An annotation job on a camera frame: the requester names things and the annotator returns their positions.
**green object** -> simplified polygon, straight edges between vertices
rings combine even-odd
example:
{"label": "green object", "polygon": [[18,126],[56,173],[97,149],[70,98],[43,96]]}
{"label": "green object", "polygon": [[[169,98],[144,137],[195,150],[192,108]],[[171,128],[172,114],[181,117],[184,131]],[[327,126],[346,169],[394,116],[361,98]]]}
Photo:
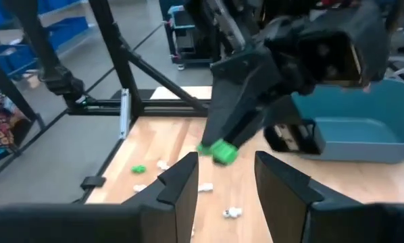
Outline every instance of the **green object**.
{"label": "green object", "polygon": [[203,156],[211,155],[211,151],[209,150],[209,148],[203,146],[202,144],[199,144],[196,149],[197,152],[199,152]]}
{"label": "green object", "polygon": [[136,165],[132,167],[133,173],[144,173],[147,170],[147,167],[144,165]]}
{"label": "green object", "polygon": [[212,153],[214,159],[217,159],[218,162],[224,165],[234,163],[235,159],[238,157],[238,149],[223,139],[219,139],[211,145],[209,151]]}

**small white piece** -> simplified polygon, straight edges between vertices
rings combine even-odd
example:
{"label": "small white piece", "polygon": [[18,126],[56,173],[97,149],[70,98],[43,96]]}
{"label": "small white piece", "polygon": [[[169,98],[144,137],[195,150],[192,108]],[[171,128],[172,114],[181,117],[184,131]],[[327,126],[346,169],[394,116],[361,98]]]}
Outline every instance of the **small white piece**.
{"label": "small white piece", "polygon": [[133,190],[135,191],[135,192],[140,192],[140,191],[142,191],[143,189],[145,189],[147,187],[147,185],[135,185],[135,186],[133,186]]}
{"label": "small white piece", "polygon": [[168,170],[170,168],[170,166],[165,161],[158,161],[157,167],[163,171]]}
{"label": "small white piece", "polygon": [[198,192],[211,192],[213,190],[213,184],[212,183],[204,183],[199,185],[197,188]]}
{"label": "small white piece", "polygon": [[243,214],[242,208],[230,207],[223,212],[223,217],[236,219]]}

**wooden surface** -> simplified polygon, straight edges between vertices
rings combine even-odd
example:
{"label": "wooden surface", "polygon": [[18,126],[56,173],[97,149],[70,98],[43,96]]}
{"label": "wooden surface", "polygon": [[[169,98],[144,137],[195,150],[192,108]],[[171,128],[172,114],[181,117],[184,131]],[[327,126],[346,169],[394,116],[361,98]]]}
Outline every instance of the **wooden surface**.
{"label": "wooden surface", "polygon": [[[208,99],[210,87],[186,88],[196,97]],[[154,99],[175,99],[159,88]],[[121,203],[131,197],[133,186],[150,184],[161,171],[159,160],[173,165],[201,140],[204,118],[141,117],[131,129],[103,176],[107,181],[95,189],[87,203]],[[253,171],[255,151],[267,151],[313,179],[363,203],[404,203],[404,162],[396,165],[371,163],[330,163],[309,161],[294,155],[273,153],[259,133],[240,149],[239,158],[229,167],[217,167],[209,158],[199,158],[199,183],[213,183],[213,192],[199,193],[193,243],[272,242],[256,192]],[[133,165],[147,166],[134,175]],[[224,219],[222,211],[240,207],[238,219]]]}

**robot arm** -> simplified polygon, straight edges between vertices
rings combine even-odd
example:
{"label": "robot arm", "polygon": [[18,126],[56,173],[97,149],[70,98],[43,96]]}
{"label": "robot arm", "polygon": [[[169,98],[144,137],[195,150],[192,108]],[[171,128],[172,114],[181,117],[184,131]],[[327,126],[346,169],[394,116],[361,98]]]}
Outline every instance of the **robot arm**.
{"label": "robot arm", "polygon": [[[291,94],[308,95],[317,84],[363,88],[383,79],[390,32],[401,16],[384,24],[379,7],[367,0],[327,9],[311,22],[302,5],[295,9],[299,3],[279,1],[273,4],[281,6],[277,15],[260,30],[253,13],[261,4],[189,0],[184,5],[200,30],[217,24],[234,48],[211,66],[211,107],[198,147],[222,164],[233,162],[239,147],[262,128],[275,151],[320,154],[324,141],[317,124],[302,119]],[[202,12],[203,5],[211,13]],[[308,13],[312,6],[306,6]],[[393,9],[402,11],[403,0]]]}

